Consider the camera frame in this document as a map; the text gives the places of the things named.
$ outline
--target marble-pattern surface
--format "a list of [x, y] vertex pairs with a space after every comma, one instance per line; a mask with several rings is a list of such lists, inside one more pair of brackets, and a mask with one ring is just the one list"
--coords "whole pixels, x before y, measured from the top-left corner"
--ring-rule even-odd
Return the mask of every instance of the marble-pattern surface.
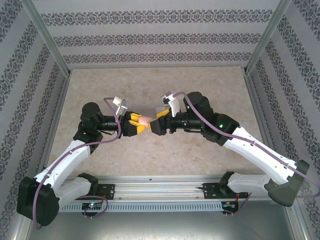
[[[230, 115], [261, 140], [240, 67], [76, 69], [71, 75], [49, 163], [72, 140], [84, 104], [96, 102], [104, 115], [111, 115], [103, 98], [117, 96], [129, 102], [130, 111], [155, 117], [155, 108], [163, 107], [160, 96], [167, 91], [201, 92], [215, 112]], [[179, 100], [184, 110], [182, 97]], [[105, 136], [103, 140], [113, 137]], [[134, 137], [101, 144], [71, 175], [221, 175], [225, 171], [262, 172], [237, 153], [200, 134], [178, 130], [157, 136], [146, 130]]]

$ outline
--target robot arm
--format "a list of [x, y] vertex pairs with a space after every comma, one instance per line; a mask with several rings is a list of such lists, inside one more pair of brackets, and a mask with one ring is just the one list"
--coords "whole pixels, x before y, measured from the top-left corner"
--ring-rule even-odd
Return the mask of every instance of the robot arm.
[[[151, 132], [161, 136], [167, 133], [167, 129], [171, 134], [177, 129], [183, 129], [188, 133], [201, 134], [207, 140], [235, 151], [266, 174], [245, 175], [227, 172], [223, 177], [223, 182], [227, 184], [227, 186], [224, 186], [227, 191], [234, 193], [250, 192], [256, 196], [268, 195], [272, 200], [283, 206], [292, 206], [304, 179], [288, 167], [306, 174], [309, 164], [303, 160], [295, 162], [276, 153], [255, 139], [231, 117], [214, 112], [208, 99], [202, 96], [200, 92], [191, 92], [187, 96], [193, 107], [214, 127], [226, 134], [251, 140], [254, 144], [235, 137], [227, 137], [211, 129], [193, 112], [185, 98], [183, 102], [186, 112], [180, 112], [180, 107], [177, 107], [179, 102], [170, 92], [162, 96], [162, 100], [168, 108], [157, 114], [157, 118], [149, 123]], [[281, 164], [269, 154], [278, 157], [286, 165]]]
[[[121, 126], [120, 135], [131, 137], [146, 129], [144, 125], [138, 123], [141, 115], [127, 111], [125, 100], [116, 97], [113, 103], [118, 107], [116, 116], [119, 118]], [[96, 196], [98, 194], [98, 179], [87, 173], [78, 175], [74, 181], [64, 186], [62, 184], [70, 173], [99, 146], [99, 143], [95, 143], [103, 139], [102, 133], [106, 133], [105, 131], [115, 132], [119, 129], [115, 117], [104, 116], [99, 106], [94, 102], [83, 106], [80, 119], [78, 130], [67, 149], [44, 171], [34, 178], [25, 177], [19, 184], [17, 212], [33, 219], [36, 190], [39, 184], [44, 181], [39, 190], [36, 204], [36, 220], [42, 226], [50, 224], [58, 214], [59, 208], [71, 201], [80, 196]], [[67, 152], [70, 154], [60, 160]]]

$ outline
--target wall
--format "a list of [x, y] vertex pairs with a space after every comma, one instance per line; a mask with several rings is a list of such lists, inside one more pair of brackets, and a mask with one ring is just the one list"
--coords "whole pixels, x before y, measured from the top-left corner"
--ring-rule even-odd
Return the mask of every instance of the wall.
[[[320, 179], [320, 0], [294, 0], [255, 69], [253, 83], [273, 147], [310, 164]], [[302, 194], [318, 190], [305, 183]], [[311, 239], [320, 239], [320, 200], [299, 201]]]
[[35, 0], [70, 69], [245, 66], [279, 0]]
[[37, 172], [64, 76], [18, 0], [0, 3], [0, 240], [16, 216], [18, 186]]

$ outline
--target patterned wallpaper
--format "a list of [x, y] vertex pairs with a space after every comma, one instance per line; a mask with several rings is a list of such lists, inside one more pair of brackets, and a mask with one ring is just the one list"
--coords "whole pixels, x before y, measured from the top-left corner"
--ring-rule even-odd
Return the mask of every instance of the patterned wallpaper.
[[0, 3], [0, 240], [38, 170], [65, 77], [18, 0]]
[[34, 3], [70, 69], [244, 67], [279, 0]]
[[[320, 181], [320, 8], [293, 0], [251, 73], [273, 147], [310, 164]], [[305, 182], [301, 193], [314, 194]], [[299, 200], [311, 239], [320, 239], [320, 200]]]

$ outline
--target beige floor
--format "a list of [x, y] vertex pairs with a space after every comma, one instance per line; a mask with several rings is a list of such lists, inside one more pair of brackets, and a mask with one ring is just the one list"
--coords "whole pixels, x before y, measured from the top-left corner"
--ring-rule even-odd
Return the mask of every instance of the beige floor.
[[[72, 72], [49, 163], [72, 140], [85, 103], [96, 102], [103, 114], [111, 115], [103, 97], [117, 96], [129, 102], [130, 111], [154, 117], [155, 107], [163, 107], [160, 96], [167, 91], [201, 92], [215, 112], [233, 117], [261, 139], [239, 67], [77, 69]], [[220, 175], [225, 171], [261, 173], [237, 153], [207, 141], [200, 134], [178, 130], [165, 136], [144, 131], [100, 145], [71, 175], [82, 172], [95, 176]]]

